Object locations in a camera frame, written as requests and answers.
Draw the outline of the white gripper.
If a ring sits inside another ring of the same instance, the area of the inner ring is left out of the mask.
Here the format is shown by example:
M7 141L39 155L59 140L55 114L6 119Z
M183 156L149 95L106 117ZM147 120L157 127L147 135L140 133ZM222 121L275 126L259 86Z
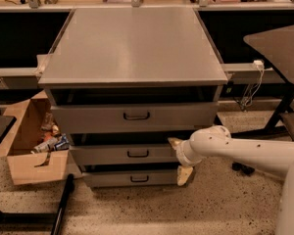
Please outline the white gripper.
M188 140L170 137L168 141L171 147L175 149L176 157L182 164L177 168L177 185L183 186L191 176L193 166L200 162L200 158L192 150Z

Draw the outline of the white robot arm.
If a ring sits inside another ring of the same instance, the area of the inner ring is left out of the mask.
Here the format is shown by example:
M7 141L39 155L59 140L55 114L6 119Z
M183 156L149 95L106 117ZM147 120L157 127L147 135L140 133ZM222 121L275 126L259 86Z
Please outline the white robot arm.
M215 125L199 129L189 139L171 137L180 162L177 184L186 183L193 167L207 157L225 157L285 179L275 235L294 235L294 142L236 139L227 128Z

